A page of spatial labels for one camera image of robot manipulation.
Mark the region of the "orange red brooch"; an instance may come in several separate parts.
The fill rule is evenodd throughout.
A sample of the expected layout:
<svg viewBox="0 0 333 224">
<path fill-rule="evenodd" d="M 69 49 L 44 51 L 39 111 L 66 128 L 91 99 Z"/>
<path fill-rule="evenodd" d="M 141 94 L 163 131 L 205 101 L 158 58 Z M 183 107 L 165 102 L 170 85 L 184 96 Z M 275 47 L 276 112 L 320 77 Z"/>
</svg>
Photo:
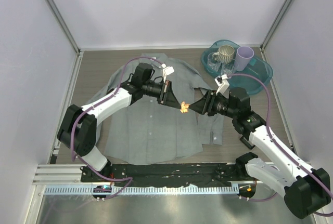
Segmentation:
<svg viewBox="0 0 333 224">
<path fill-rule="evenodd" d="M 189 104 L 186 103 L 185 101 L 183 101 L 183 102 L 181 103 L 181 109 L 180 109 L 180 111 L 181 111 L 182 113 L 187 113 L 187 112 L 189 111 Z"/>
</svg>

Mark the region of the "grey button-up shirt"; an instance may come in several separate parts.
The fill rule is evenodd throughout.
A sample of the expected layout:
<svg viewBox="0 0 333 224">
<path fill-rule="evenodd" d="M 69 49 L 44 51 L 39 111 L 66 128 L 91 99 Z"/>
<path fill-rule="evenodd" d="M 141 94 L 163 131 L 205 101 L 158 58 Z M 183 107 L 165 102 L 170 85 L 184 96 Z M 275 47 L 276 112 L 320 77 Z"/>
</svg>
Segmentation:
<svg viewBox="0 0 333 224">
<path fill-rule="evenodd" d="M 162 62 L 174 69 L 168 76 L 179 102 L 195 102 L 195 89 L 203 94 L 210 86 L 199 72 L 181 59 L 162 53 L 143 53 L 142 58 L 120 67 L 108 83 L 91 99 L 94 102 L 126 80 L 139 63 L 154 67 L 153 79 L 161 76 Z M 188 157 L 203 151 L 204 144 L 222 144 L 223 116 L 182 113 L 179 109 L 162 106 L 153 97 L 143 96 L 133 105 L 111 116 L 109 135 L 104 154 L 130 164 L 145 165 Z"/>
</svg>

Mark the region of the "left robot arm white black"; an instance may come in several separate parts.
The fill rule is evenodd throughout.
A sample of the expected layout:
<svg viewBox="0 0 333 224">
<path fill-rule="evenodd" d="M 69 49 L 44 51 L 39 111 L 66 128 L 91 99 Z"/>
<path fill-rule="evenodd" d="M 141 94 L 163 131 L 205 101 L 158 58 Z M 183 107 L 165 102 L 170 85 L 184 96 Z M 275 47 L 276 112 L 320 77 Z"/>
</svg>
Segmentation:
<svg viewBox="0 0 333 224">
<path fill-rule="evenodd" d="M 155 72 L 152 65 L 140 63 L 128 80 L 122 81 L 104 97 L 82 107 L 73 104 L 67 108 L 57 139 L 87 164 L 98 181 L 107 181 L 111 175 L 110 161 L 96 147 L 97 129 L 106 118 L 143 96 L 156 98 L 160 105 L 181 108 L 172 83 L 167 80 L 174 69 L 165 64 L 161 68 L 162 81 L 159 83 L 151 80 Z"/>
</svg>

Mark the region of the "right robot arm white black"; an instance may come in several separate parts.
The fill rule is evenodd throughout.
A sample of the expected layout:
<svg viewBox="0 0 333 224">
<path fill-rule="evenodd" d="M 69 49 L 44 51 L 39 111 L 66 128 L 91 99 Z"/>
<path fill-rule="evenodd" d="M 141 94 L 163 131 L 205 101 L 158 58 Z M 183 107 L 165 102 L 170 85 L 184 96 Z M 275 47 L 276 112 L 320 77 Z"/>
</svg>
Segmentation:
<svg viewBox="0 0 333 224">
<path fill-rule="evenodd" d="M 296 217 L 303 219 L 330 204 L 330 176 L 322 168 L 304 162 L 273 133 L 267 121 L 251 110 L 250 98 L 243 88 L 232 88 L 229 96 L 207 91 L 189 109 L 207 116 L 220 114 L 232 119 L 236 132 L 258 147 L 273 162 L 267 165 L 249 152 L 236 162 L 239 179 L 255 178 L 279 194 Z"/>
</svg>

